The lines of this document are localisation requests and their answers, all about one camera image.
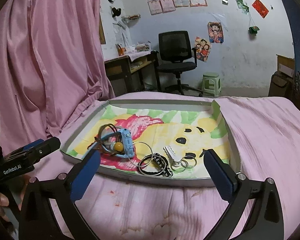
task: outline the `wooden desk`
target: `wooden desk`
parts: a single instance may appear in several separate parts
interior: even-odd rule
[[[153,64],[155,77],[157,80],[157,87],[158,90],[161,91],[159,74],[157,72],[157,67],[159,66],[157,54],[158,54],[157,51],[152,51],[151,54],[136,59],[135,62],[142,61],[143,64],[133,69],[131,69],[131,65],[133,63],[131,62],[129,56],[122,56],[122,57],[107,60],[105,61],[107,77],[109,78],[110,81],[124,79],[127,92],[132,93],[136,91],[136,89],[133,87],[132,75],[134,73],[138,73],[142,89],[144,90],[145,85],[143,82],[143,76],[141,71],[144,67]]]

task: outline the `orange ball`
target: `orange ball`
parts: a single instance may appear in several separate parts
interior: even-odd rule
[[[122,142],[116,142],[114,144],[113,149],[117,152],[123,152],[123,143]]]

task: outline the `pink curtain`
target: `pink curtain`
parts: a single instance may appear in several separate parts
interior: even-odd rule
[[[99,40],[100,0],[8,0],[0,11],[1,146],[57,136],[114,97]]]

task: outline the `white wall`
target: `white wall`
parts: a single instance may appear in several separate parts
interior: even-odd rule
[[[112,18],[110,6],[114,6],[117,9],[121,8],[121,15],[119,17]],[[126,15],[122,0],[115,0],[114,3],[110,3],[108,0],[101,0],[100,14],[106,38],[106,44],[101,46],[103,57],[105,60],[118,57],[118,51],[115,46],[116,40],[113,23],[118,23],[118,21],[121,21],[121,17]],[[127,29],[127,34],[129,39],[131,39],[129,29]]]
[[[155,49],[158,49],[158,34],[165,31],[187,30],[193,45],[196,36],[209,38],[207,22],[216,21],[214,16],[219,15],[217,19],[221,19],[224,26],[225,42],[213,43],[207,63],[199,61],[198,68],[183,73],[183,83],[199,85],[203,72],[215,71],[220,73],[223,87],[268,87],[277,69],[276,54],[294,58],[282,1],[261,0],[270,10],[263,19],[251,6],[255,0],[243,0],[250,7],[255,25],[260,28],[255,39],[248,34],[249,15],[238,9],[235,0],[228,1],[229,5],[223,5],[222,0],[207,0],[208,7],[177,8],[175,12],[154,16],[150,15],[147,0],[123,0],[123,3],[127,14],[141,14],[141,19],[130,26],[133,43],[149,40]],[[155,84],[152,71],[145,74],[148,74],[146,82]],[[173,75],[160,74],[160,77],[163,84],[175,82]]]

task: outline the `metal screw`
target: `metal screw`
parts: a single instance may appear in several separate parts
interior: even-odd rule
[[[67,174],[61,173],[61,174],[59,174],[58,179],[65,179],[66,177],[67,177]]]
[[[239,178],[240,180],[245,180],[247,177],[246,177],[246,175],[244,175],[243,173],[240,173],[240,174],[238,175],[238,178]]]
[[[36,180],[37,180],[36,177],[32,177],[32,178],[29,179],[29,182],[30,182],[30,183],[34,183]]]
[[[267,181],[268,181],[268,183],[270,183],[270,184],[274,184],[274,180],[271,179],[271,178],[267,179]]]

